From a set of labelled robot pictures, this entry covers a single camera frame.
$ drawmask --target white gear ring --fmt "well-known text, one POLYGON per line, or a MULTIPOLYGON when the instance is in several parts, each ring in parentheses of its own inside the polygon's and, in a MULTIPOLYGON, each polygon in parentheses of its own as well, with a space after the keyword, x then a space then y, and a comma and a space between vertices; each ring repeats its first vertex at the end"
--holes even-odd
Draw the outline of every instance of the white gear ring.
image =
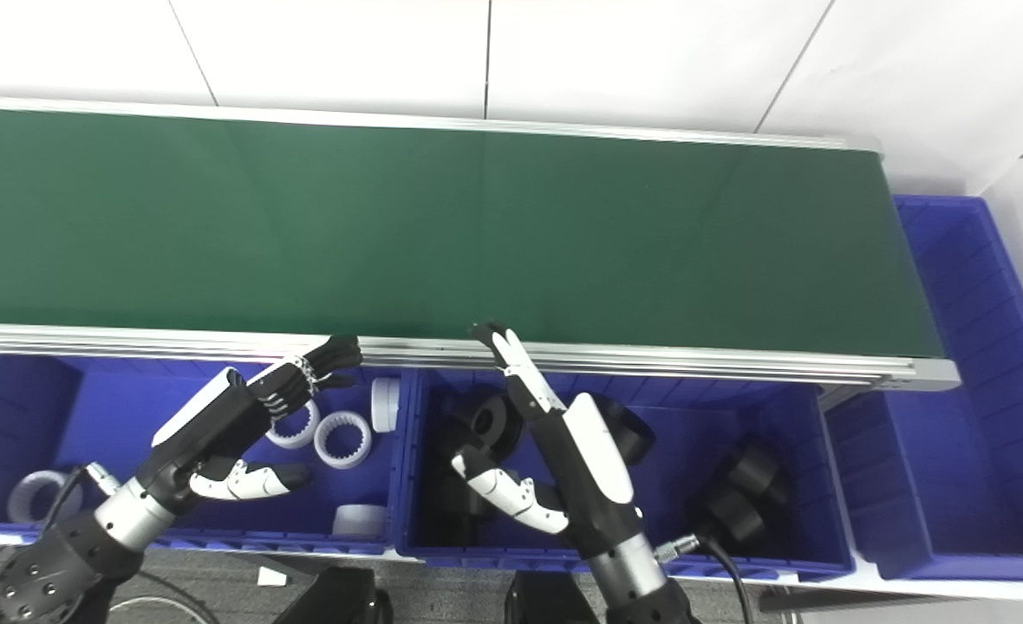
POLYGON ((276 431, 276 421, 273 421, 273 427, 270 427, 269 431, 265 432, 265 438, 269 439, 270 442, 276 444, 281 449, 287 450, 303 449, 303 447, 309 445, 315 438, 315 429, 318 428, 318 422, 320 422, 321 416, 318 411, 318 405, 315 405, 313 400, 309 400, 304 407, 307 410, 307 414, 309 414, 307 416, 307 427, 300 430, 298 434, 280 435, 276 431))
MULTIPOLYGON (((33 498, 44 487, 53 487, 56 492, 64 486, 68 475, 60 474, 54 470, 37 471, 35 474, 28 474, 19 481, 19 484, 11 490, 11 495, 7 498, 7 518, 17 525, 37 525, 45 519, 33 518, 33 498)), ((80 485, 75 487, 64 501, 60 503, 60 510, 56 518, 64 520, 77 515, 80 506, 83 505, 83 491, 80 485)))
POLYGON ((372 430, 369 429, 369 424, 365 422, 365 418, 362 418, 356 411, 335 411, 332 414, 322 418, 322 422, 318 422, 318 429, 315 430, 315 451, 318 453, 318 457, 322 459, 322 462, 330 467, 338 470, 352 469, 360 464, 360 462, 365 461, 365 457, 368 456, 371 449, 372 430), (326 451, 326 439, 330 435, 330 432, 340 427, 357 427, 357 430, 361 431, 361 443, 353 453, 343 457, 336 457, 326 451))

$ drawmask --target black stand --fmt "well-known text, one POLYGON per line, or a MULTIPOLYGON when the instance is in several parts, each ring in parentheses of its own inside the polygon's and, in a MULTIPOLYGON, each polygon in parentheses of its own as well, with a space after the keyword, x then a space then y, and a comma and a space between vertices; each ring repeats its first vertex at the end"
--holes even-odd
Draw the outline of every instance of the black stand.
POLYGON ((372 570, 329 568, 318 573, 274 624, 392 624, 392 600, 376 589, 372 570))
POLYGON ((599 624, 574 583, 560 572, 516 572, 503 600, 504 624, 599 624))

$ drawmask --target gray carpet floor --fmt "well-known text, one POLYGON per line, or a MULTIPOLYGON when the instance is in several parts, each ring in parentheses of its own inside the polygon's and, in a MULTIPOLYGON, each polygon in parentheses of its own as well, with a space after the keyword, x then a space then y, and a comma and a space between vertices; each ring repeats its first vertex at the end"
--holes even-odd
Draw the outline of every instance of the gray carpet floor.
MULTIPOLYGON (((0 560, 5 560, 5 553, 0 560)), ((503 596, 511 573, 506 571, 449 570, 424 565, 338 560, 349 568, 368 568, 376 574, 377 587, 392 597, 397 624, 500 624, 503 596)), ((310 584, 306 576, 293 576, 286 587, 259 587, 258 566, 225 553, 151 550, 144 570, 170 581, 204 604, 221 624, 270 624, 310 584)), ((589 604, 603 621, 604 601, 591 577, 577 576, 589 604)), ((682 581, 694 616, 706 624, 742 621, 730 584, 717 581, 682 581)), ((757 600, 761 586, 751 587, 757 600)), ((174 596, 162 585, 135 577, 120 588, 116 601, 139 595, 174 596)), ((762 624, 781 623, 781 617, 756 614, 762 624)), ((110 614, 108 624, 189 624, 181 612, 164 605, 134 605, 110 614)))

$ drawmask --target blue plastic bin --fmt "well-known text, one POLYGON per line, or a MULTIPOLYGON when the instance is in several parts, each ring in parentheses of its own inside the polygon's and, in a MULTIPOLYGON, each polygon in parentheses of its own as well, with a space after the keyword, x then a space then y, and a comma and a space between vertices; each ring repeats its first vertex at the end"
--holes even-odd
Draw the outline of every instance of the blue plastic bin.
POLYGON ((896 206, 964 386, 829 414, 857 548, 885 578, 1023 581, 1023 292, 983 200, 896 206))
MULTIPOLYGON (((779 383, 741 383, 667 377, 547 375, 557 394, 599 392, 631 406, 657 434, 651 454, 631 469, 634 502, 646 515, 652 542, 685 533, 684 499, 705 485, 729 449, 756 434, 781 455, 796 482, 793 544, 789 559, 741 559, 748 577, 774 578, 779 571, 798 572, 805 580, 843 576, 853 570, 840 522, 834 477, 824 438, 815 389, 779 383)), ((553 536, 498 517, 480 526, 476 547, 432 547, 419 540, 421 505, 417 501, 424 448, 433 443, 458 396, 477 386, 503 387, 495 371, 420 371, 409 411, 406 475, 401 533, 396 548, 429 565, 516 570, 584 571, 577 553, 553 536)), ((519 449, 503 465, 520 477, 552 483, 534 442, 524 434, 519 449)), ((671 574, 724 576, 710 558, 683 556, 668 565, 671 574)))
MULTIPOLYGON (((79 462, 96 461, 120 480, 130 477, 146 457, 154 432, 224 365, 0 355, 0 533, 28 541, 37 535, 36 526, 10 525, 5 510, 9 492, 25 475, 47 469, 66 472, 79 462)), ((232 365, 247 377, 264 366, 232 365)), ((373 378, 403 375, 401 400, 408 398, 415 378, 413 371, 389 368, 361 368, 353 374, 360 380, 356 387, 317 396, 322 414, 353 410, 368 417, 373 378)), ((302 422, 288 427, 298 429, 302 422)), ((247 458, 305 462, 314 471, 312 485, 272 500, 204 501, 154 545, 383 553, 396 521, 406 424, 407 419, 400 418, 400 429, 393 434, 374 434, 368 458, 346 471, 322 464, 312 445, 286 451, 262 440, 248 451, 247 458), (389 507, 383 536, 370 540, 329 536, 335 508, 352 502, 389 507)), ((88 504, 101 497, 88 487, 88 504)))

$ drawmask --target white wall tile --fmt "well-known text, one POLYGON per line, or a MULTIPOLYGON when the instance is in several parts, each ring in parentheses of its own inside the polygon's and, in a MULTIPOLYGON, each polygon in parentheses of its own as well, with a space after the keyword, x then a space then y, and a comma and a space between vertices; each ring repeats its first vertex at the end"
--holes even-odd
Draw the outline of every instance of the white wall tile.
POLYGON ((980 192, 1023 152, 1023 0, 836 0, 762 131, 872 135, 895 190, 980 192))
POLYGON ((0 95, 211 103, 166 0, 0 0, 0 95))
POLYGON ((488 117, 750 132, 827 0, 495 0, 488 117))
POLYGON ((479 0, 175 0, 223 105, 480 117, 479 0))

